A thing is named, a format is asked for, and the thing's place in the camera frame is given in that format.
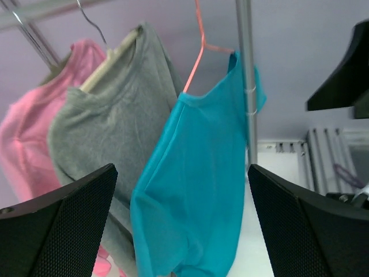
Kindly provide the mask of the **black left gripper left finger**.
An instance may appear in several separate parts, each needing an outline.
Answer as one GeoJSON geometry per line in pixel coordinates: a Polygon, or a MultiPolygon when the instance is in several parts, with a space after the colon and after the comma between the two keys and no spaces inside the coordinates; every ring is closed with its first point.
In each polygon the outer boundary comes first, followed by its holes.
{"type": "Polygon", "coordinates": [[[1,209],[1,276],[90,277],[117,177],[110,163],[1,209]]]}

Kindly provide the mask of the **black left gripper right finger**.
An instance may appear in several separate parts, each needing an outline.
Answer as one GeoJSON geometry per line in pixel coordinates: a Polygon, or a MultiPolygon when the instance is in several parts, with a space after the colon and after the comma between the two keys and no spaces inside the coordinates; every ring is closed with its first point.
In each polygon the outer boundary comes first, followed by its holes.
{"type": "Polygon", "coordinates": [[[257,164],[248,180],[275,276],[368,276],[368,193],[323,196],[257,164]]]}

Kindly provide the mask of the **teal t shirt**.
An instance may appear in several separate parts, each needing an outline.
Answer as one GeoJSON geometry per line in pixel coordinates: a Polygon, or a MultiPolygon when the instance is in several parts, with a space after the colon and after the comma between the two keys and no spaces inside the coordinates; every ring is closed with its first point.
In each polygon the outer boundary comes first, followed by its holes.
{"type": "Polygon", "coordinates": [[[226,276],[242,225],[248,135],[239,53],[208,93],[179,95],[131,197],[139,276],[226,276]]]}

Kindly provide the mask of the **black right arm gripper finger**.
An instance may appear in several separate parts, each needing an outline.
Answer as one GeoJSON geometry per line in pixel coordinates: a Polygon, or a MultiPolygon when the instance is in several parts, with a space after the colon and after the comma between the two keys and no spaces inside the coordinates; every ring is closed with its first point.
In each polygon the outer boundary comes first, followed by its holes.
{"type": "Polygon", "coordinates": [[[354,119],[368,118],[368,20],[354,26],[343,59],[306,102],[308,111],[345,107],[354,119]]]}

